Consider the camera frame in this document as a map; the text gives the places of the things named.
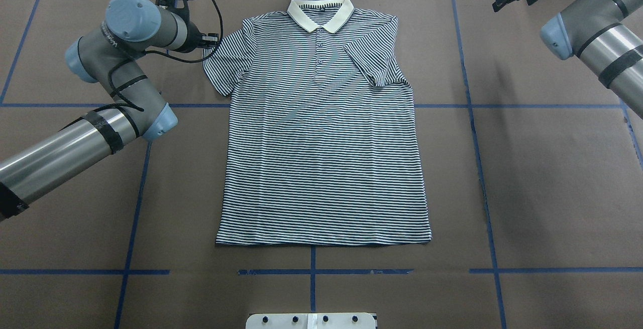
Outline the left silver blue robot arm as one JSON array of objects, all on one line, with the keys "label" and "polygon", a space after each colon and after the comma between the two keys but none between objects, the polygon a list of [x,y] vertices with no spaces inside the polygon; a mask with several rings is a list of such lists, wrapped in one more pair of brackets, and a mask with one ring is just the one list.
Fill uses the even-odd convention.
[{"label": "left silver blue robot arm", "polygon": [[110,0],[100,25],[71,43],[64,54],[67,68],[99,93],[41,102],[46,107],[85,107],[87,112],[2,160],[2,220],[25,212],[131,142],[154,141],[177,125],[171,105],[138,61],[149,56],[180,61],[178,53],[197,49],[211,56],[221,34],[205,34],[195,26],[188,6],[192,1]]}]

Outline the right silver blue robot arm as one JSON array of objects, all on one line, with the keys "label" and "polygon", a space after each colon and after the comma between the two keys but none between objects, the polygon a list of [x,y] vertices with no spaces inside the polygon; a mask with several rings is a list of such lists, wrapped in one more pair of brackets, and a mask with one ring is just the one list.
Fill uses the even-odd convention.
[{"label": "right silver blue robot arm", "polygon": [[642,0],[576,0],[540,31],[561,60],[577,57],[639,117],[642,116],[642,41],[622,21]]}]

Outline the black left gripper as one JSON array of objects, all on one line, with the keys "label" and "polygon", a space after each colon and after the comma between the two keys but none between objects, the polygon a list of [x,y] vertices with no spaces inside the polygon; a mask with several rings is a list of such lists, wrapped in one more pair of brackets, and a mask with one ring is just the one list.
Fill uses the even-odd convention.
[{"label": "black left gripper", "polygon": [[220,43],[219,34],[203,34],[193,22],[186,23],[187,34],[182,45],[182,53],[190,53],[197,48],[215,48]]}]

